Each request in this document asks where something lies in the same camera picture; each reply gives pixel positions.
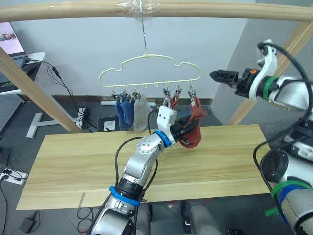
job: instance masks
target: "green tape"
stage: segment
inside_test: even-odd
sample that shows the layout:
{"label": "green tape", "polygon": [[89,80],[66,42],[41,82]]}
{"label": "green tape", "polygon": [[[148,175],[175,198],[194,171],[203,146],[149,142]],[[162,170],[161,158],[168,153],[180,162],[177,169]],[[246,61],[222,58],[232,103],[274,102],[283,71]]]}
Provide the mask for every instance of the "green tape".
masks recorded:
{"label": "green tape", "polygon": [[270,86],[272,85],[272,83],[273,83],[275,80],[277,80],[277,79],[278,79],[278,77],[270,77],[270,78],[267,80],[267,82],[266,82],[266,84],[265,84],[265,86],[264,86],[264,88],[263,88],[263,100],[268,101],[268,90],[269,90]]}
{"label": "green tape", "polygon": [[287,185],[298,185],[298,186],[302,186],[304,188],[309,188],[311,189],[311,186],[300,182],[300,181],[296,181],[296,180],[287,180],[285,182],[279,183],[271,192],[272,196],[275,196],[283,187],[287,186]]}
{"label": "green tape", "polygon": [[272,216],[272,215],[278,215],[278,214],[279,214],[278,208],[277,208],[277,207],[274,207],[274,208],[272,208],[272,209],[266,210],[266,212],[265,212],[265,217],[268,218],[268,217],[270,217],[270,216]]}

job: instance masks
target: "blue ring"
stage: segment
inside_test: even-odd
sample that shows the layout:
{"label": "blue ring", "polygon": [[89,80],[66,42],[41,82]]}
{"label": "blue ring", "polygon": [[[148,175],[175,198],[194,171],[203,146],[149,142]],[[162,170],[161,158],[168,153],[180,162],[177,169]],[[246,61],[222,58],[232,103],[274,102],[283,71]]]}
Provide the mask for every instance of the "blue ring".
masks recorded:
{"label": "blue ring", "polygon": [[172,142],[170,141],[170,139],[166,136],[166,134],[164,134],[163,132],[159,131],[159,130],[155,130],[156,134],[158,134],[161,139],[163,140],[164,143],[164,147],[167,148],[168,146],[170,146],[172,144]]}
{"label": "blue ring", "polygon": [[109,191],[112,193],[112,195],[113,195],[114,197],[116,197],[117,199],[120,199],[120,200],[123,201],[123,202],[127,202],[127,203],[129,203],[129,204],[134,205],[134,206],[139,206],[139,205],[140,205],[140,201],[136,201],[136,200],[130,199],[130,198],[128,198],[128,197],[122,196],[121,194],[119,194],[119,193],[115,190],[114,186],[112,186],[112,185],[109,187]]}

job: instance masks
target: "blue sock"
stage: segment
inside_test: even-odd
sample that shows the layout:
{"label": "blue sock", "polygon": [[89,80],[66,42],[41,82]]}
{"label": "blue sock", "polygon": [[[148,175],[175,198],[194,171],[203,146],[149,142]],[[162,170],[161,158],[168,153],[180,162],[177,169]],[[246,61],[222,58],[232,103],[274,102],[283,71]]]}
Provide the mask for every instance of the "blue sock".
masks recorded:
{"label": "blue sock", "polygon": [[124,117],[125,117],[124,121],[127,124],[132,125],[134,121],[134,101],[133,101],[133,105],[131,105],[131,103],[129,103],[127,99],[125,99],[123,100],[121,107],[124,111]]}
{"label": "blue sock", "polygon": [[127,130],[129,129],[131,126],[128,125],[125,121],[124,121],[124,111],[121,107],[121,103],[119,102],[119,100],[116,102],[116,111],[118,114],[118,120],[119,120],[119,128],[121,130]]}

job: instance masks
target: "wooden table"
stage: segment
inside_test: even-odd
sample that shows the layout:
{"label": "wooden table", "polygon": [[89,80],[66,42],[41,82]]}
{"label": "wooden table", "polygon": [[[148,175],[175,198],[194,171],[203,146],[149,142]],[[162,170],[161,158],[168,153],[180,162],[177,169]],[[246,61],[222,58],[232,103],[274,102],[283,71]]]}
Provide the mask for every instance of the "wooden table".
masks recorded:
{"label": "wooden table", "polygon": [[[47,135],[17,209],[92,207],[102,204],[115,183],[114,156],[131,132]],[[267,193],[254,165],[253,149],[265,140],[258,125],[201,128],[198,147],[179,143],[159,156],[148,202]],[[119,155],[120,176],[136,142]],[[262,157],[269,147],[258,152]]]}

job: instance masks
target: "wooden beam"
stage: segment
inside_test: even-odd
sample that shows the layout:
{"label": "wooden beam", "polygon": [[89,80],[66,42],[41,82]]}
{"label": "wooden beam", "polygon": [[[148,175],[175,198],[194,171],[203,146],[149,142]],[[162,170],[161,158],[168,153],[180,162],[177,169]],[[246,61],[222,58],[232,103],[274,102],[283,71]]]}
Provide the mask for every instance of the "wooden beam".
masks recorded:
{"label": "wooden beam", "polygon": [[83,132],[63,110],[58,107],[45,93],[28,77],[24,71],[0,47],[0,72],[15,86],[24,92],[50,117],[59,122],[66,130],[73,133]]}
{"label": "wooden beam", "polygon": [[[138,1],[106,0],[23,4],[0,8],[0,22],[74,17],[140,16]],[[313,21],[313,8],[243,2],[150,0],[144,16],[231,17]]]}
{"label": "wooden beam", "polygon": [[[297,25],[294,31],[284,44],[284,48],[293,56],[296,56],[304,45],[312,37],[313,22],[301,22]],[[277,58],[278,68],[274,76],[280,76],[290,64],[290,61],[280,54]],[[257,102],[249,99],[244,99],[236,112],[231,116],[228,125],[238,125],[245,116],[251,111]]]}

